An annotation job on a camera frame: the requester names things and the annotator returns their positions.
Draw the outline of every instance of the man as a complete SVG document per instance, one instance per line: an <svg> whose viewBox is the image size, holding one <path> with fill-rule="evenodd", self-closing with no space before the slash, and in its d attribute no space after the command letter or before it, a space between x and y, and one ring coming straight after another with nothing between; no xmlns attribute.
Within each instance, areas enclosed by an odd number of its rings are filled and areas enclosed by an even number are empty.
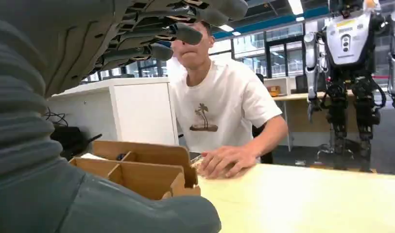
<svg viewBox="0 0 395 233"><path fill-rule="evenodd" d="M174 56L186 69L171 83L177 120L190 151L204 157L199 173L208 178L232 177L272 151L288 127L252 70L232 59L211 61L210 26L205 22L190 26L203 35L198 45L172 42ZM266 122L253 139L252 125L259 128Z"/></svg>

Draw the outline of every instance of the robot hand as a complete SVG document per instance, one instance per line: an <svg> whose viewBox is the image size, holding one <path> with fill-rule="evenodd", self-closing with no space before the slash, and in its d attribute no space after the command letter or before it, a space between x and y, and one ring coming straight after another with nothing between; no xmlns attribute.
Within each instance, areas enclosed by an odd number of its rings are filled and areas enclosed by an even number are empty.
<svg viewBox="0 0 395 233"><path fill-rule="evenodd" d="M320 100L318 98L308 99L308 119L312 123L312 115L314 112L319 112L322 110L320 107Z"/></svg>

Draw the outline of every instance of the man's hand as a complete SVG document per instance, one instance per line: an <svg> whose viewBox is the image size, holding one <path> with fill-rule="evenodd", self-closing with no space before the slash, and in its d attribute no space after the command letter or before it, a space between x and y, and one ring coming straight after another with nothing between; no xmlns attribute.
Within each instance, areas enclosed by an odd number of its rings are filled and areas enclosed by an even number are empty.
<svg viewBox="0 0 395 233"><path fill-rule="evenodd" d="M226 177L233 177L243 168L254 166L257 157L246 147L221 147L203 152L202 156L204 160L200 164L199 173L210 179L218 178L224 173Z"/></svg>

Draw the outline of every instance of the window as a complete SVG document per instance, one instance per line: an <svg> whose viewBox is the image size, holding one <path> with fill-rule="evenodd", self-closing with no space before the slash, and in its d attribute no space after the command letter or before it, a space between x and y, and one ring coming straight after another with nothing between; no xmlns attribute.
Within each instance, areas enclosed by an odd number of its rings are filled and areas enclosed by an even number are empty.
<svg viewBox="0 0 395 233"><path fill-rule="evenodd" d="M242 36L233 39L235 57L242 58L264 54L264 34Z"/></svg>
<svg viewBox="0 0 395 233"><path fill-rule="evenodd" d="M109 70L100 71L100 76L102 79L107 78L108 76L110 76Z"/></svg>
<svg viewBox="0 0 395 233"><path fill-rule="evenodd" d="M264 77L267 77L266 56L245 57L238 61L244 63L256 74L262 74Z"/></svg>
<svg viewBox="0 0 395 233"><path fill-rule="evenodd" d="M277 30L272 30L266 32L266 40L274 41L285 38L290 38L298 35L303 35L303 24L295 24L285 28L279 28Z"/></svg>
<svg viewBox="0 0 395 233"><path fill-rule="evenodd" d="M230 40L222 40L214 43L213 47L209 49L209 54L230 51L232 44Z"/></svg>
<svg viewBox="0 0 395 233"><path fill-rule="evenodd" d="M145 68L141 70L141 76L143 78L157 78L159 77L157 67Z"/></svg>
<svg viewBox="0 0 395 233"><path fill-rule="evenodd" d="M161 62L161 71L163 72L163 77L168 77L166 62Z"/></svg>
<svg viewBox="0 0 395 233"><path fill-rule="evenodd" d="M283 44L270 47L272 78L286 76L285 47Z"/></svg>
<svg viewBox="0 0 395 233"><path fill-rule="evenodd" d="M138 78L138 66L137 62L133 62L126 66L126 73L134 75L135 78Z"/></svg>
<svg viewBox="0 0 395 233"><path fill-rule="evenodd" d="M216 54L216 55L211 55L210 56L211 60L215 61L215 60L222 60L222 59L231 59L232 58L232 53L231 52L225 52L225 53L220 53L220 54Z"/></svg>
<svg viewBox="0 0 395 233"><path fill-rule="evenodd" d="M140 67L149 67L157 64L157 60L155 58L150 58L146 61L140 61Z"/></svg>
<svg viewBox="0 0 395 233"><path fill-rule="evenodd" d="M111 74L112 74L113 76L120 76L120 75L121 75L121 69L120 69L120 67L119 67L119 68L114 68L114 69L112 69L112 70L111 70Z"/></svg>
<svg viewBox="0 0 395 233"><path fill-rule="evenodd" d="M303 74L302 42L296 41L286 44L288 56L289 76Z"/></svg>
<svg viewBox="0 0 395 233"><path fill-rule="evenodd" d="M99 73L96 72L96 73L90 75L88 78L88 81L91 81L91 82L99 81Z"/></svg>

